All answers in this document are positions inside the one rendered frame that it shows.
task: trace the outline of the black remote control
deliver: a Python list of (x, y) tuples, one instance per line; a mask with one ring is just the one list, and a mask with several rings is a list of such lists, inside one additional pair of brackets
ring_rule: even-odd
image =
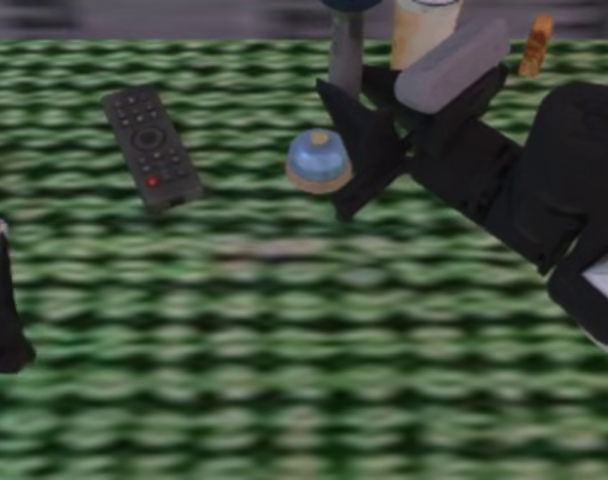
[(102, 105), (147, 209), (160, 212), (203, 195), (155, 88), (127, 88), (103, 97)]

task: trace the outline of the red button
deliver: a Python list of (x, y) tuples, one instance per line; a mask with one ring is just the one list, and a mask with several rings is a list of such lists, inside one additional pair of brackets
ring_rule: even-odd
[(157, 187), (159, 183), (160, 181), (155, 175), (149, 175), (148, 177), (146, 177), (146, 185), (151, 188)]

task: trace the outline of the green woven mat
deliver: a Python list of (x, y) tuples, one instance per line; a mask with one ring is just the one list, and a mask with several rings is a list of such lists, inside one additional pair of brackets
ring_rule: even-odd
[[(608, 480), (608, 356), (531, 267), (409, 179), (349, 226), (285, 179), (327, 125), (326, 50), (0, 42), (0, 215), (40, 353), (0, 378), (0, 480)], [(608, 44), (555, 45), (488, 121), (521, 141), (574, 79), (608, 83)], [(211, 189), (157, 219), (98, 104), (142, 82)]]

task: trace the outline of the blue dome object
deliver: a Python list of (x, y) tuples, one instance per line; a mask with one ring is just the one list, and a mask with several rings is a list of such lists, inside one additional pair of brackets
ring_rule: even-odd
[(338, 12), (359, 13), (382, 3), (382, 0), (322, 0), (328, 8)]
[(288, 164), (304, 180), (328, 182), (344, 174), (350, 159), (337, 133), (314, 129), (295, 137), (288, 151)]

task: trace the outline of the beige cup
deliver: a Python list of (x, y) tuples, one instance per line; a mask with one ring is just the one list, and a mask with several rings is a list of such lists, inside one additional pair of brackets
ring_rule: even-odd
[(464, 0), (394, 0), (391, 68), (404, 70), (455, 31)]

